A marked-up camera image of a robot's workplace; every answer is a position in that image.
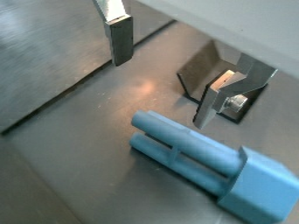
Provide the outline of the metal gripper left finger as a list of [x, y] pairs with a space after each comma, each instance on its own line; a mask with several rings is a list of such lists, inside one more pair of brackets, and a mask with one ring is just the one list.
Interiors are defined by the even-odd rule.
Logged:
[[92, 0], [104, 22], [112, 62], [120, 66], [134, 56], [134, 17], [122, 0]]

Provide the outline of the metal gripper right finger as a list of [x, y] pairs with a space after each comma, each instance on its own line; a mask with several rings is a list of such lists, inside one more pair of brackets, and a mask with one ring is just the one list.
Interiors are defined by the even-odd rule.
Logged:
[[225, 109], [239, 112], [249, 101], [245, 93], [263, 88], [277, 71], [277, 68], [242, 53], [237, 71], [225, 71], [206, 87], [194, 125], [202, 129]]

